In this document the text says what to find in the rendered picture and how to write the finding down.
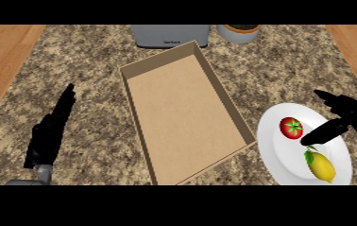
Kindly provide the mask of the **white plant pot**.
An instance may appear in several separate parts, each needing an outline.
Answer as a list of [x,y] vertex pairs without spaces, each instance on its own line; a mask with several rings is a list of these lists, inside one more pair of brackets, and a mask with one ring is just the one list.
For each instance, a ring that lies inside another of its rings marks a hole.
[[229,25],[217,25],[217,33],[221,38],[230,43],[249,43],[254,41],[261,26],[255,26],[251,29],[236,29]]

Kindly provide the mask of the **grey appliance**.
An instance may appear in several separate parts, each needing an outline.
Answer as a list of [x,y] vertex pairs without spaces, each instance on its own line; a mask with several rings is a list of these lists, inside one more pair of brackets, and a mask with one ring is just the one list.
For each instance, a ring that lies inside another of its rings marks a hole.
[[171,48],[196,41],[201,47],[210,42],[208,25],[131,25],[137,47]]

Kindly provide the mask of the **red tomato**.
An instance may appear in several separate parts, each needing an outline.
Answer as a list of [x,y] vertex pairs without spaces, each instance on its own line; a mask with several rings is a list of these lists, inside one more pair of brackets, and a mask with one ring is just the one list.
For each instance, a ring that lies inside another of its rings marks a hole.
[[280,120],[279,129],[289,139],[298,139],[302,136],[302,124],[294,117],[285,117]]

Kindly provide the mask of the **yellow lemon with leaf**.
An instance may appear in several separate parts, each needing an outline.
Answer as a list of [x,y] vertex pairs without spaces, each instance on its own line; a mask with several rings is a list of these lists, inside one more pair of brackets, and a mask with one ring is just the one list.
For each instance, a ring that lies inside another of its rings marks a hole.
[[313,146],[308,146],[304,151],[304,159],[316,178],[325,182],[333,182],[336,176],[335,166]]

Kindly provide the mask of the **white round plate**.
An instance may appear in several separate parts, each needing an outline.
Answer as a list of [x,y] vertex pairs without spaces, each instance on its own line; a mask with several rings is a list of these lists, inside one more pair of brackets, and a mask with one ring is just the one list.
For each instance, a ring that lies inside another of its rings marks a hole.
[[295,103],[280,103],[272,106],[258,123],[257,140],[263,161],[273,179],[282,185],[350,185],[353,166],[350,153],[342,137],[336,137],[326,144],[316,144],[319,153],[331,161],[336,175],[333,181],[322,181],[307,166],[304,152],[298,139],[289,139],[280,132],[280,120],[295,118],[307,134],[328,119],[308,107]]

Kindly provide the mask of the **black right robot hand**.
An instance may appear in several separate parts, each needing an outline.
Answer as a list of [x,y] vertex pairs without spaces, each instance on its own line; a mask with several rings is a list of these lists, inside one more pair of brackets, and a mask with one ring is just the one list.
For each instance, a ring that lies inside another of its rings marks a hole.
[[339,117],[328,120],[310,133],[307,133],[300,144],[304,147],[325,144],[348,131],[348,126],[357,130],[357,99],[350,96],[335,96],[323,90],[314,90],[317,96],[325,100],[331,113]]

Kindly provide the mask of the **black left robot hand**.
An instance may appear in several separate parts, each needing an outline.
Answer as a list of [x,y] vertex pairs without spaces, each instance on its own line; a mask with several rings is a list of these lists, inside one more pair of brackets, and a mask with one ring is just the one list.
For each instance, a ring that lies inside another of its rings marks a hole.
[[74,84],[69,83],[53,112],[43,117],[40,123],[33,127],[33,137],[24,163],[25,168],[34,168],[37,165],[52,165],[55,163],[62,145],[64,127],[74,103]]

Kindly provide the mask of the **open cardboard box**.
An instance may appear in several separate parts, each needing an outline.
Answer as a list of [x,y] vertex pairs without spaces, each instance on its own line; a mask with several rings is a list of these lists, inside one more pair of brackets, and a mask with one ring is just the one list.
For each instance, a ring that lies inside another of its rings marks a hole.
[[255,143],[196,42],[120,68],[155,185],[189,182]]

